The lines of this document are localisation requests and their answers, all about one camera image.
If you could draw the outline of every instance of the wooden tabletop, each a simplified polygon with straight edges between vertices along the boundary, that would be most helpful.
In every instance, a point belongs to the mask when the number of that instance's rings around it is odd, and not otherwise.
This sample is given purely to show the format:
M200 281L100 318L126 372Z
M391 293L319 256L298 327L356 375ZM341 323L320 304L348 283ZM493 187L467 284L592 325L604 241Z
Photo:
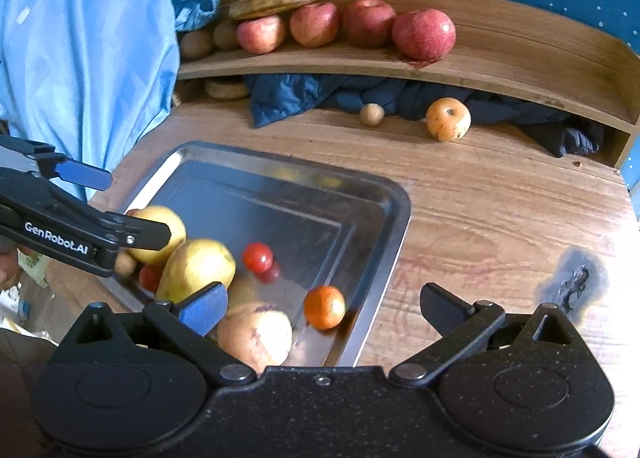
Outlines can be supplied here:
M200 100L174 108L146 135L92 205L117 210L161 155L192 140L368 171L408 192L412 220L359 364L388 369L438 338L420 316L425 282L469 302L490 299L507 311L530 313L567 250L591 253L606 272L606 291L578 329L617 401L602 445L613 457L636 458L640 234L619 173L584 158L553 158L513 127L471 127L459 142L444 144L428 139L423 123L387 118L377 129L363 129L353 115L312 110L255 129L246 101ZM75 313L94 300L124 310L81 271L55 262L48 278Z

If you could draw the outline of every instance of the tangerine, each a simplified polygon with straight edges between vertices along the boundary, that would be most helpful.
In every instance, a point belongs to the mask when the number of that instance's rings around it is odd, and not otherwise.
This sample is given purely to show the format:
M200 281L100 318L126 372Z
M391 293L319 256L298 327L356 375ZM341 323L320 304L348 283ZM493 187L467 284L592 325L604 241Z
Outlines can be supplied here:
M316 286L306 294L303 302L306 320L318 330L330 330L342 321L347 304L335 286Z

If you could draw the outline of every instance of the metal tray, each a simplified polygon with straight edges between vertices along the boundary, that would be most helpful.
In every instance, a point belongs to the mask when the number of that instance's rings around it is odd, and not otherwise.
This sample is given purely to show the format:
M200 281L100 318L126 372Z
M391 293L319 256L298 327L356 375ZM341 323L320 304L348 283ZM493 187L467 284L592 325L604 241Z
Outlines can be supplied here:
M302 366L355 365L411 214L409 197L388 179L202 142L159 161L120 212L149 204L174 210L189 238L229 248L238 262L229 294L237 284L283 310L294 329L286 364ZM241 254L252 241L273 250L277 281L262 284L244 269ZM131 311L152 300L133 280L102 282ZM345 320L327 332L309 326L302 313L306 293L320 284L337 286L348 305Z

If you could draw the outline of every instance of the pear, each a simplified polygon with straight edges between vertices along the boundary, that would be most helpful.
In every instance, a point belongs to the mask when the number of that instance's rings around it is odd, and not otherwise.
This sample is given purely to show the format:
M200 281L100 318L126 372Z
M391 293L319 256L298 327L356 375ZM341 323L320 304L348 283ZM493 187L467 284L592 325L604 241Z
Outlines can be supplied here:
M129 248L129 253L134 259L143 264L151 264L153 266L162 266L169 259L169 256L175 250L175 247L187 237L187 228L176 213L170 208L162 205L150 205L144 209L135 211L132 214L135 218L149 219L150 221L158 221L169 226L171 238L161 250L144 250L143 248Z
M212 282L229 288L236 274L236 261L219 241L188 239L166 262L156 299L178 303Z

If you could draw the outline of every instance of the red apple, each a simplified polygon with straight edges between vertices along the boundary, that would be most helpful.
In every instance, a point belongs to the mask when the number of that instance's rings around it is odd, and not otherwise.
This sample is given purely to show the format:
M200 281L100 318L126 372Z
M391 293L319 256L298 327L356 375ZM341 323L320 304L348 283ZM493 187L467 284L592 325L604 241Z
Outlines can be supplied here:
M381 0L357 0L342 15L347 41L359 48L381 48L389 42L396 11Z
M435 8L398 16L391 33L398 49L418 60L442 59L456 43L456 27Z
M340 13L333 3L312 3L291 15L289 30L293 38L307 48L333 42L340 30Z
M282 17L270 15L238 25L238 43L248 52L262 55L273 52L284 41L286 26Z

